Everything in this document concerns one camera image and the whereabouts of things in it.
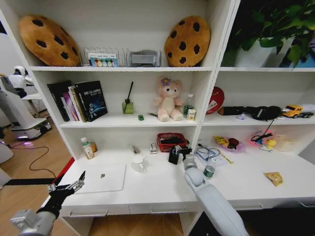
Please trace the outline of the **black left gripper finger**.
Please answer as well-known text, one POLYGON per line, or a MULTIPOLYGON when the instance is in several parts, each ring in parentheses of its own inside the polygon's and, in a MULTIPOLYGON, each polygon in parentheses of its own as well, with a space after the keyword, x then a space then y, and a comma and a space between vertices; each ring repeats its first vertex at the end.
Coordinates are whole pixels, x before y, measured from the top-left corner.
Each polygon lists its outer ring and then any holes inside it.
POLYGON ((61 182, 62 178, 64 177, 64 174, 60 174, 57 176, 57 178, 48 186, 48 192, 52 192, 56 189, 56 187, 61 182))
POLYGON ((71 194, 74 194, 75 192, 77 192, 79 189, 81 189, 83 187, 83 185, 85 184, 84 183, 84 180, 85 180, 85 174, 86 174, 86 171, 84 171, 79 179, 77 181, 75 181, 74 183, 70 184, 69 186, 67 186, 65 189, 67 191, 69 191, 71 194))

